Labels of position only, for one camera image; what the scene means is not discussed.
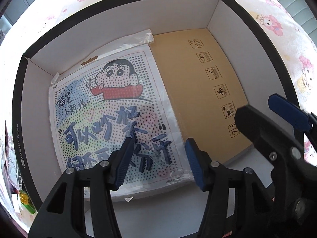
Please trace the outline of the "black cardboard box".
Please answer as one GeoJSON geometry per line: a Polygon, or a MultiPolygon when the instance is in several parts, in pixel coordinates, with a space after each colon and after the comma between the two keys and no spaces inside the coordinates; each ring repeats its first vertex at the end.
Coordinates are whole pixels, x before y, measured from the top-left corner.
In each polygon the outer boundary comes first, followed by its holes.
{"type": "Polygon", "coordinates": [[[48,88],[56,73],[113,40],[146,29],[154,34],[209,29],[228,56],[250,104],[268,113],[271,93],[297,104],[286,42],[264,32],[238,0],[101,0],[37,37],[14,26],[11,51],[18,60],[12,96],[12,132],[24,185],[39,208],[61,171],[48,120],[48,88]]]}

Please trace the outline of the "cartoon diamond painting kit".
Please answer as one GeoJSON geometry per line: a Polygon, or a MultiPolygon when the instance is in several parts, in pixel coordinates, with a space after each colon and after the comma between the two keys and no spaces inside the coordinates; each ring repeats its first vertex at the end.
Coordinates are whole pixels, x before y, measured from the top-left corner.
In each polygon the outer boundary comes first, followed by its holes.
{"type": "Polygon", "coordinates": [[[55,76],[49,88],[53,144],[62,170],[90,169],[131,138],[134,151],[116,200],[193,180],[183,137],[147,29],[112,41],[55,76]]]}

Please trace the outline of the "pink cartoon print bedspread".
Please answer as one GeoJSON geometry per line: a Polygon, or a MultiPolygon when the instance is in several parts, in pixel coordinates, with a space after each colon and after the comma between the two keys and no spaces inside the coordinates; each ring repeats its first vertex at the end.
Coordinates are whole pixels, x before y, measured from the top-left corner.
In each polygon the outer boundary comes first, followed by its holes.
{"type": "MultiPolygon", "coordinates": [[[[35,0],[13,27],[21,27],[26,24],[31,28],[33,34],[40,37],[67,17],[100,1],[35,0]]],[[[282,61],[290,70],[291,80],[299,97],[297,105],[307,111],[316,112],[316,45],[312,39],[277,0],[238,1],[249,10],[251,16],[269,37],[277,42],[286,42],[285,48],[282,49],[282,61]]],[[[22,177],[12,132],[12,96],[19,65],[15,53],[11,51],[14,38],[13,27],[1,44],[1,205],[9,212],[17,226],[20,226],[23,231],[29,231],[36,214],[30,214],[22,206],[15,208],[14,205],[18,202],[18,198],[9,195],[11,178],[15,177],[17,173],[20,173],[22,177]]],[[[56,73],[51,84],[55,76],[67,73],[78,64],[86,65],[88,56],[99,48],[87,53],[66,71],[56,73]]],[[[49,88],[48,120],[51,132],[49,88]]],[[[300,142],[308,145],[307,139],[301,133],[270,109],[268,113],[264,114],[300,142]]],[[[224,165],[235,170],[249,166],[256,171],[264,185],[271,183],[272,165],[252,144],[224,165]]],[[[200,191],[191,180],[175,189],[151,196],[127,197],[120,200],[116,200],[112,196],[112,199],[115,201],[115,213],[123,237],[182,237],[198,231],[207,194],[200,191]]]]}

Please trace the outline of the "green yellow toy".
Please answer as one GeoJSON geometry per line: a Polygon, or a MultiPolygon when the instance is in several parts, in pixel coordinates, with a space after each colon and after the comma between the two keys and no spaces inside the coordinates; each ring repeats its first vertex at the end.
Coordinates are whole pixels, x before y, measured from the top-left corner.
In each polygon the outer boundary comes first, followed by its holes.
{"type": "Polygon", "coordinates": [[[19,198],[21,204],[29,211],[29,213],[34,214],[36,212],[36,209],[33,203],[31,202],[29,195],[25,191],[19,191],[19,198]]]}

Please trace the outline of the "brown cardboard sheet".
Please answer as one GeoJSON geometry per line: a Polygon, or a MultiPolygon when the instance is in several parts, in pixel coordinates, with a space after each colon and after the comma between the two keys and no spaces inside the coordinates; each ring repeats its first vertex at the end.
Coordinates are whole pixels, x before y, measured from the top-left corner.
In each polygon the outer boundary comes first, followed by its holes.
{"type": "Polygon", "coordinates": [[[242,85],[208,29],[154,36],[150,49],[184,140],[226,163],[250,146],[235,125],[247,105],[242,85]]]}

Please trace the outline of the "grey padded headboard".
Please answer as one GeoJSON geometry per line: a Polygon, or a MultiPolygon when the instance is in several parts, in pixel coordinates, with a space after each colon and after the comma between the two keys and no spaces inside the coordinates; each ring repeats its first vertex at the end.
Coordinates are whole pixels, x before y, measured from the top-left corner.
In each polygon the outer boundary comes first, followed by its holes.
{"type": "Polygon", "coordinates": [[[316,45],[316,17],[305,0],[277,0],[316,45]]]}

